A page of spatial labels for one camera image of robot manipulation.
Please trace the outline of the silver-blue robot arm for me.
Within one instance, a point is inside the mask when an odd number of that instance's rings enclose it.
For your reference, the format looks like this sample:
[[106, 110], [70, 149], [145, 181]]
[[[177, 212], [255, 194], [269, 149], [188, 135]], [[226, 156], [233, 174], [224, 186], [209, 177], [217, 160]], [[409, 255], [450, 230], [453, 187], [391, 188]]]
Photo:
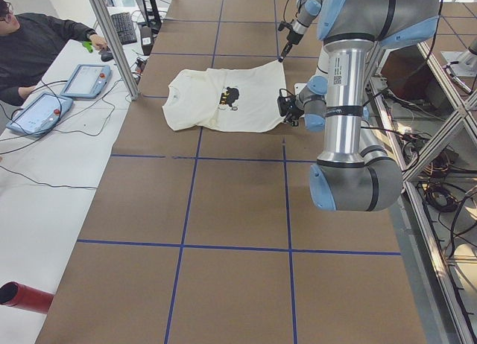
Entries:
[[309, 29], [312, 22], [318, 17], [321, 10], [319, 0], [297, 0], [297, 15], [291, 22], [282, 20], [278, 31], [288, 30], [286, 44], [282, 49], [278, 61], [282, 63], [294, 45], [298, 45]]
[[317, 71], [283, 101], [284, 120], [323, 132], [323, 152], [311, 166], [314, 204], [328, 211], [380, 211], [402, 190], [402, 171], [364, 119], [365, 61], [372, 47], [404, 48], [431, 38], [440, 0], [300, 0], [288, 26], [296, 45], [312, 22], [323, 43]]

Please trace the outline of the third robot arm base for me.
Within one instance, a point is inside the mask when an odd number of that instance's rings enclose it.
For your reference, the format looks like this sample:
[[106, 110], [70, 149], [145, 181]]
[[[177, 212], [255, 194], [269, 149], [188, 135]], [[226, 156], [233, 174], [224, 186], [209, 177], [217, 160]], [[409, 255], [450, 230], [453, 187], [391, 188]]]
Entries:
[[442, 51], [446, 61], [443, 70], [451, 77], [476, 76], [476, 39], [465, 51]]

